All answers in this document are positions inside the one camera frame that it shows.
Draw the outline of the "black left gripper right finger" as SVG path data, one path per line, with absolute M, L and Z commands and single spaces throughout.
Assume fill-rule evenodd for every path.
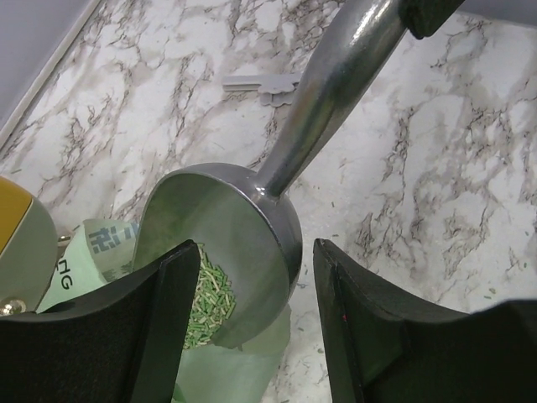
M 335 402 L 535 401 L 535 301 L 454 311 L 375 275 L 326 239 L 315 241 L 313 264 Z

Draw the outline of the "grey plastic bag clip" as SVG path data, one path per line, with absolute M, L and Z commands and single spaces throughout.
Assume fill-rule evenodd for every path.
M 256 76 L 225 76 L 222 88 L 225 92 L 256 92 L 263 106 L 290 105 L 302 73 L 267 74 Z

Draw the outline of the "green cat litter bag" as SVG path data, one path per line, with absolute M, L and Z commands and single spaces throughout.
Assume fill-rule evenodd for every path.
M 59 260 L 37 310 L 82 296 L 132 273 L 135 222 L 85 220 L 58 240 Z M 260 402 L 290 339 L 290 308 L 238 348 L 207 344 L 184 350 L 174 402 Z

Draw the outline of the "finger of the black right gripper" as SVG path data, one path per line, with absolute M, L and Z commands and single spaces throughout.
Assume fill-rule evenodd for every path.
M 416 39 L 432 36 L 464 0 L 403 0 L 399 17 Z

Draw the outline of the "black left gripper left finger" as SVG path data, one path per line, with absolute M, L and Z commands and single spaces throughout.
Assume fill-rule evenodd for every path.
M 41 313 L 1 319 L 3 402 L 170 402 L 200 254 L 187 240 Z

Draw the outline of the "green cat litter pellets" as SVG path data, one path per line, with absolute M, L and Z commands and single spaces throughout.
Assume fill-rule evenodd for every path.
M 219 265 L 210 261 L 203 243 L 198 243 L 197 246 L 201 266 L 185 335 L 184 350 L 211 343 L 236 307 L 236 298 L 229 277 Z

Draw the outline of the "silver metal scoop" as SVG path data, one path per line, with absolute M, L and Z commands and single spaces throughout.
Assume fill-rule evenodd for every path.
M 273 148 L 258 170 L 192 165 L 169 173 L 143 211 L 133 265 L 185 240 L 200 243 L 231 282 L 236 306 L 213 337 L 235 348 L 283 310 L 303 240 L 287 190 L 347 119 L 404 35 L 400 1 L 348 1 L 316 46 Z

